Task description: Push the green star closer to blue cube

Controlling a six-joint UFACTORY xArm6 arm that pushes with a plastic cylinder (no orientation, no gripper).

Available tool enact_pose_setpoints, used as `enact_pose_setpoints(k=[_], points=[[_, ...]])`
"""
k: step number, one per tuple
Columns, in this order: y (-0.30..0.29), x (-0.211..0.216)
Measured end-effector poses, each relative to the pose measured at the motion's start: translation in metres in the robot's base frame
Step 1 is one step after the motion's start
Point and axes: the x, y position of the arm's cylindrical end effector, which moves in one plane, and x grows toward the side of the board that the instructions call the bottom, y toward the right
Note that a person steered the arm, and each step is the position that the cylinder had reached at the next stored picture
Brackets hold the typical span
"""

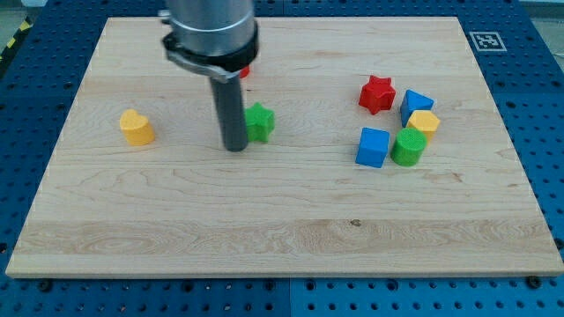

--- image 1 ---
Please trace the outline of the red block behind arm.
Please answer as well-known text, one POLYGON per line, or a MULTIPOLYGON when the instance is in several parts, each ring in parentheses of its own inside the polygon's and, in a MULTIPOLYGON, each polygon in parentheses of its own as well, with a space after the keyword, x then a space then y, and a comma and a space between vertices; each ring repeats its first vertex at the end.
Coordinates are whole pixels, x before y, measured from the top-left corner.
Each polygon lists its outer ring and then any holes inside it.
POLYGON ((250 73, 250 66, 247 65, 240 71, 239 78, 245 78, 249 75, 249 73, 250 73))

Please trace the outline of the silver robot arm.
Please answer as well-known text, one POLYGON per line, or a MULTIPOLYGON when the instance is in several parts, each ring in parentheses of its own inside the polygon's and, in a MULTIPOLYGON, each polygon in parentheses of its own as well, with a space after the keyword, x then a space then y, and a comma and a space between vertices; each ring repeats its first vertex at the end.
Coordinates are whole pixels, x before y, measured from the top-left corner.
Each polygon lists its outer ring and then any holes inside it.
POLYGON ((248 145, 241 71, 259 51, 251 0, 167 0, 159 11, 171 33, 162 39, 167 59, 209 78, 221 139, 228 151, 248 145))

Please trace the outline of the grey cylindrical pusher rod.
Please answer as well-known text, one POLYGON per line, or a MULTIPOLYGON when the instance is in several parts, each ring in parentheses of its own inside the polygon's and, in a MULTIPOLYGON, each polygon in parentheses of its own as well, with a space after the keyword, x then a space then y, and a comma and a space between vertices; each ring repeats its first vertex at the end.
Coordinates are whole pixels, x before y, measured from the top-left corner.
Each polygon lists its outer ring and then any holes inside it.
POLYGON ((248 146, 241 81, 232 77, 225 83, 210 79, 221 139, 228 151, 243 151, 248 146))

